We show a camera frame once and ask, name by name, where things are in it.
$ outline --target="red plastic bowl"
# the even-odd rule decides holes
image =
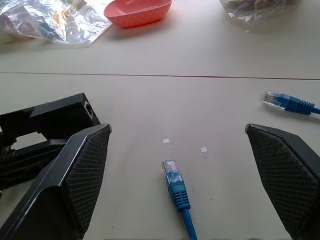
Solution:
[[[114,0],[104,9],[104,15],[113,24],[129,28],[162,19],[172,0]]]

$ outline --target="blue ethernet cable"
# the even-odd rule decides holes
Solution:
[[[288,112],[304,115],[310,115],[311,113],[320,114],[320,109],[316,108],[313,103],[275,91],[266,91],[262,102]]]
[[[176,161],[166,160],[162,162],[162,168],[164,170],[168,191],[172,197],[176,210],[182,213],[182,218],[189,238],[190,240],[197,240],[196,231],[189,214],[191,206],[187,189],[182,175],[177,167]]]

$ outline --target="blue cable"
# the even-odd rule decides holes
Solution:
[[[263,102],[288,112],[304,115],[310,115],[311,113],[320,114],[320,109],[316,108],[313,103],[275,91],[266,91]]]
[[[190,240],[198,240],[192,219],[189,213],[191,205],[187,189],[182,175],[177,167],[176,161],[167,160],[162,163],[168,191],[171,195],[175,208],[182,213],[186,231]]]

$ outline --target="textured black surface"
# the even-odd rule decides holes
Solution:
[[[312,213],[319,182],[280,137],[258,129],[248,129],[247,134],[263,187],[295,238]]]
[[[81,230],[86,232],[99,196],[107,157],[109,132],[91,135],[82,147],[65,180],[70,207]]]

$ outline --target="black plastic part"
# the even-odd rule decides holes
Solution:
[[[0,115],[0,190],[34,179],[73,134],[99,124],[84,93]],[[34,132],[48,141],[11,150],[17,137]]]
[[[102,124],[72,135],[4,223],[0,239],[83,239],[101,188],[110,133]]]
[[[248,124],[262,185],[294,240],[320,239],[320,157],[297,135]]]

